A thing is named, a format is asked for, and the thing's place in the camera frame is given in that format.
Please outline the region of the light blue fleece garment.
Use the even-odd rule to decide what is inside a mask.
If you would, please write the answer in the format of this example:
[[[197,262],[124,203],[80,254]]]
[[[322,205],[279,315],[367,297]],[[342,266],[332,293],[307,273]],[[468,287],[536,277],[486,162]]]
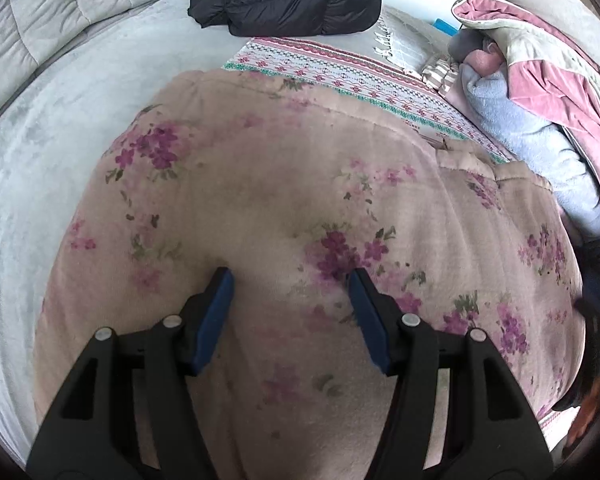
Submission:
[[[550,181],[559,206],[585,240],[600,239],[597,181],[558,125],[508,98],[506,65],[481,76],[463,63],[458,79],[476,126]]]

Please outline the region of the pink floral fleece garment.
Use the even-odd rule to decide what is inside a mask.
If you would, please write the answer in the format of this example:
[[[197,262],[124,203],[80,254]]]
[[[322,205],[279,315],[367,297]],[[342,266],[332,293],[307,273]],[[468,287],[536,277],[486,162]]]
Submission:
[[[581,277],[547,180],[317,84],[181,74],[91,176],[34,342],[44,415],[88,338],[178,312],[235,277],[211,365],[189,386],[224,479],[359,479],[393,392],[348,299],[362,266],[436,330],[485,330],[545,415],[576,377]]]

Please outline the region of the grey and pink rolled cloth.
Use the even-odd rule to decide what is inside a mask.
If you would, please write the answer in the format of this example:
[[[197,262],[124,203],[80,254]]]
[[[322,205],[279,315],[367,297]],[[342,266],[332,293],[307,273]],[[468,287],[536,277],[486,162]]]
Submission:
[[[481,77],[494,74],[505,63],[498,44],[478,30],[461,29],[451,38],[448,51],[454,61],[470,66]]]

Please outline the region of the pink and cream velvet garment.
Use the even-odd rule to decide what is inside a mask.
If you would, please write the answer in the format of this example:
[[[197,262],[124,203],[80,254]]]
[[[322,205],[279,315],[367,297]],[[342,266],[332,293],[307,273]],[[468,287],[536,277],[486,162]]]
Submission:
[[[508,98],[565,127],[600,182],[600,66],[572,39],[506,0],[457,0],[454,18],[504,54]]]

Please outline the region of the blue box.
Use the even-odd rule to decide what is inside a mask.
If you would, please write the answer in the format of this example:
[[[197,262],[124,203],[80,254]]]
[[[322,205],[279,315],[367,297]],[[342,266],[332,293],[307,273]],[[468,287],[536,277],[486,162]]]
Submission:
[[[450,25],[449,23],[440,20],[440,18],[437,18],[434,21],[434,24],[432,24],[432,26],[434,26],[435,29],[440,30],[440,32],[444,32],[445,34],[449,35],[449,36],[454,36],[457,34],[458,29],[455,28],[454,26]]]

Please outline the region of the white fringed grey throw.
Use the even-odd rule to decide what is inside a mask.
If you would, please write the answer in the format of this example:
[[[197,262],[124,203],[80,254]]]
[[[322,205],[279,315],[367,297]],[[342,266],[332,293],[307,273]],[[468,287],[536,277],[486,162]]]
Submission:
[[[376,52],[403,73],[419,78],[439,60],[457,65],[449,55],[451,37],[419,18],[384,6],[375,28]]]

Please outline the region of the patterned white red green blanket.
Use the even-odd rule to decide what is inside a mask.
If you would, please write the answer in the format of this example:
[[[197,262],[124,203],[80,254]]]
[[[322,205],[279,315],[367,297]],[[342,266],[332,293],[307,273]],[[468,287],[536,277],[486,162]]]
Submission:
[[[362,54],[307,39],[254,38],[223,67],[320,84],[401,118],[432,143],[468,140],[494,162],[515,159],[419,79]]]

